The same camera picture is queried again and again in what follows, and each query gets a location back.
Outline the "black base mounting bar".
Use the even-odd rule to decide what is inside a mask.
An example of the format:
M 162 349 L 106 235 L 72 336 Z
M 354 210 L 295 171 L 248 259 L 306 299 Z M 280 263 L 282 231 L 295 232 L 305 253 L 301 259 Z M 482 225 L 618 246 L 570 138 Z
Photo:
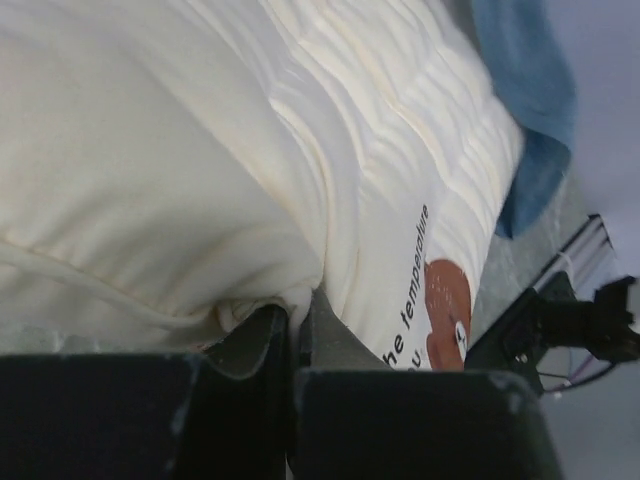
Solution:
M 539 290 L 524 290 L 469 349 L 465 369 L 515 373 L 541 396 L 544 387 L 537 366 L 548 348 L 543 345 L 536 324 L 538 307 L 543 300 L 575 300 L 566 272 L 553 274 Z

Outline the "blue fabric pillowcase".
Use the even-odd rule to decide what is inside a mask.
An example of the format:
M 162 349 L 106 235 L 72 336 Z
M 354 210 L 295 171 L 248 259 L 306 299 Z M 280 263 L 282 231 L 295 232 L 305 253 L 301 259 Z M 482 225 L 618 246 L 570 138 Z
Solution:
M 577 88 L 544 1 L 473 1 L 471 11 L 495 93 L 524 133 L 496 226 L 513 239 L 542 215 L 569 168 Z

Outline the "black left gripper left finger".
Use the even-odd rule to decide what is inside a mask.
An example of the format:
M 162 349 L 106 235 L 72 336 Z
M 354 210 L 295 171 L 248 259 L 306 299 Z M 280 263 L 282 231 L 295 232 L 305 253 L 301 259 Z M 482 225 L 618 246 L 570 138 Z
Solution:
M 203 353 L 1 360 L 5 479 L 281 479 L 287 317 Z

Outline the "aluminium frame rail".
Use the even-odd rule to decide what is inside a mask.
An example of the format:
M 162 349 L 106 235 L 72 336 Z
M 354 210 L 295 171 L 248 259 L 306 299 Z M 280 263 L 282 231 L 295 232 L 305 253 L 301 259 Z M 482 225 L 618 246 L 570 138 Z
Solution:
M 607 281 L 613 270 L 614 257 L 602 218 L 591 215 L 551 258 L 531 286 L 541 291 L 556 273 L 564 272 L 573 291 L 586 298 Z

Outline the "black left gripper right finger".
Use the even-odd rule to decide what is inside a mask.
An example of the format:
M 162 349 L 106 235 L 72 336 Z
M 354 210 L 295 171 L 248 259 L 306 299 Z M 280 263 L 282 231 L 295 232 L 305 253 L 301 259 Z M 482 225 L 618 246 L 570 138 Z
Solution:
M 393 370 L 323 292 L 299 331 L 298 479 L 559 479 L 539 402 L 504 371 Z

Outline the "cream bear print pillow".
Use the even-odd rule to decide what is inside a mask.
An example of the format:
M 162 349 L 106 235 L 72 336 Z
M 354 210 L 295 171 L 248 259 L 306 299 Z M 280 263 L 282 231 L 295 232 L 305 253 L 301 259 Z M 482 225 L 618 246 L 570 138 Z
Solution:
M 458 369 L 523 143 L 439 1 L 5 1 L 1 322 L 196 347 L 319 292 Z

